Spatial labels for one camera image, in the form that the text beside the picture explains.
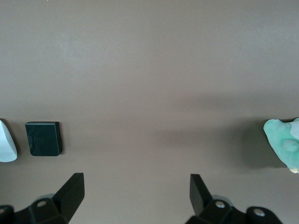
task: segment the metal screw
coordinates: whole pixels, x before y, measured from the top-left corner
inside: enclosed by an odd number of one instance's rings
[[[264,217],[266,215],[264,213],[264,211],[261,209],[254,209],[253,212],[254,212],[254,214],[256,214],[257,216],[260,216],[260,217]]]
[[[216,201],[216,206],[218,207],[218,208],[220,208],[220,209],[223,209],[223,208],[225,208],[225,204],[223,203],[223,202],[221,202],[221,201]]]
[[[46,204],[46,201],[40,201],[39,203],[37,203],[37,207],[42,207]]]

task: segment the white object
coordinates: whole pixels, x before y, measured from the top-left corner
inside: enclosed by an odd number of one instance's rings
[[[0,162],[11,162],[17,158],[17,149],[6,125],[0,120]]]
[[[298,169],[297,168],[291,168],[290,171],[294,174],[297,174],[298,173]]]
[[[299,121],[290,122],[291,125],[291,135],[296,139],[299,139]]]

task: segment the dark green block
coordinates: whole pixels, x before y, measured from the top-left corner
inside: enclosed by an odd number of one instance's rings
[[[58,156],[62,152],[58,122],[28,122],[26,131],[31,155]]]

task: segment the green foam piece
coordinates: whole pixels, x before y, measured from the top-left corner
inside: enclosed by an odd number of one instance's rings
[[[263,127],[279,159],[293,172],[299,172],[299,118],[292,122],[268,120]]]

